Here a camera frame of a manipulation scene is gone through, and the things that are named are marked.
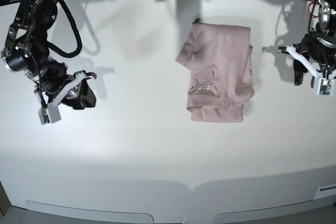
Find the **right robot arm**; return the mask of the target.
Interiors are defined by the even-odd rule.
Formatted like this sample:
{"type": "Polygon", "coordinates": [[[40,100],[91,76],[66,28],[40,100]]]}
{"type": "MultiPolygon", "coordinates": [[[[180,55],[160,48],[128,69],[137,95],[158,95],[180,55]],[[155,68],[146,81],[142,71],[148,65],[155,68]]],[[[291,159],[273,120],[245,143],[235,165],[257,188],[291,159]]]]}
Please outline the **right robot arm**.
{"type": "Polygon", "coordinates": [[[96,105],[96,97],[87,80],[96,78],[93,72],[68,74],[67,66],[50,56],[53,51],[64,58],[73,58],[82,50],[82,40],[76,22],[64,0],[21,0],[15,19],[10,25],[1,58],[13,72],[23,71],[35,83],[35,93],[43,109],[57,98],[60,103],[83,110],[96,105]],[[54,24],[60,5],[68,18],[77,48],[65,52],[49,42],[47,31],[54,24]]]}

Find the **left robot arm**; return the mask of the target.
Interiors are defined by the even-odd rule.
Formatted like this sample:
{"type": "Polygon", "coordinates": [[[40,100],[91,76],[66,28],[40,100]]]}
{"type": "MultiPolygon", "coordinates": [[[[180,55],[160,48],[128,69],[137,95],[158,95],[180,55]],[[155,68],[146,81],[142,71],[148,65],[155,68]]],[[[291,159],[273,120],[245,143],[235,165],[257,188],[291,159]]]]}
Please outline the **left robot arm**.
{"type": "Polygon", "coordinates": [[[335,0],[314,0],[309,14],[308,32],[298,44],[296,52],[304,60],[318,63],[323,78],[335,78],[335,0]]]}

